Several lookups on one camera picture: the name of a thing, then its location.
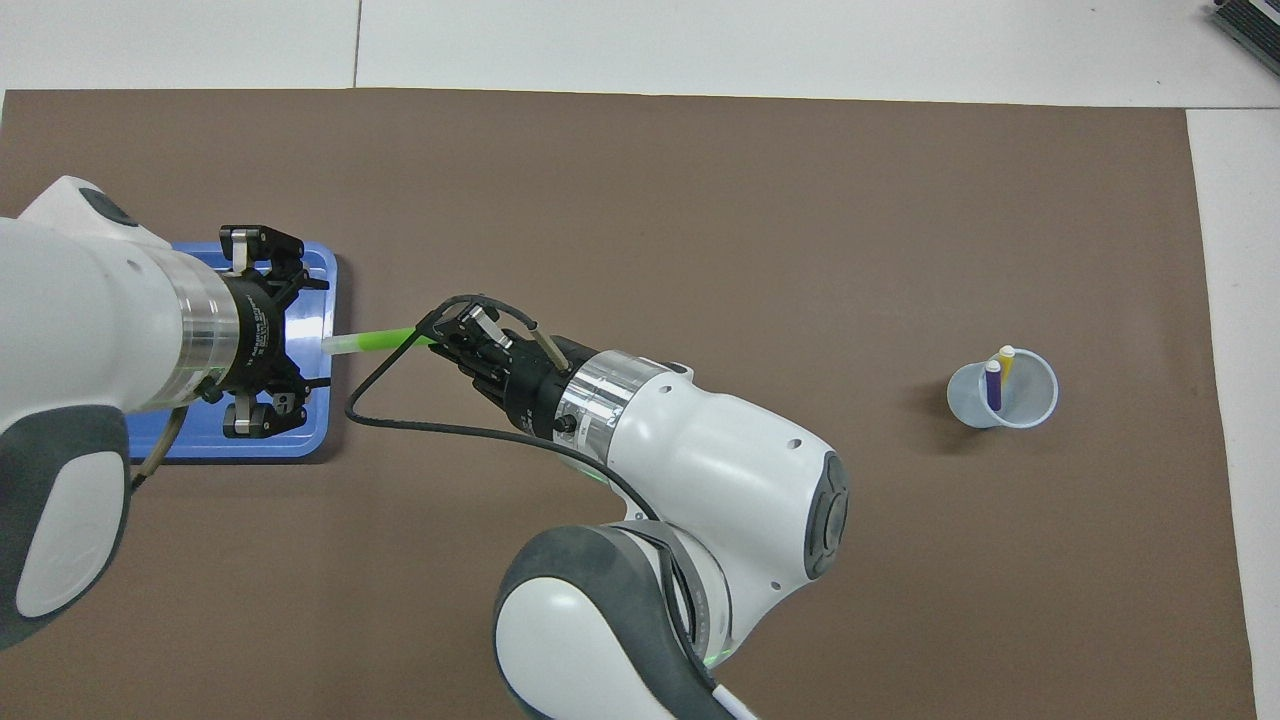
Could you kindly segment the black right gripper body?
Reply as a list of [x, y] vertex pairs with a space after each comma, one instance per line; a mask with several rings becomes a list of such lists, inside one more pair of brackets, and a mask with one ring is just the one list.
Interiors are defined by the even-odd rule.
[[556, 369], [534, 340], [512, 340], [508, 348], [483, 341], [470, 356], [474, 388], [499, 406], [520, 430], [540, 439], [556, 432], [561, 398], [572, 378], [599, 351], [572, 340], [552, 338], [566, 356], [570, 369]]

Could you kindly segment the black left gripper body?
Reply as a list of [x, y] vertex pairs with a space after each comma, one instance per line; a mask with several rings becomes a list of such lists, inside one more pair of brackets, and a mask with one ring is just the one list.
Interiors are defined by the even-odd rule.
[[285, 310], [297, 300], [301, 272], [221, 273], [237, 311], [236, 354], [218, 388], [255, 396], [301, 392], [301, 374], [285, 354]]

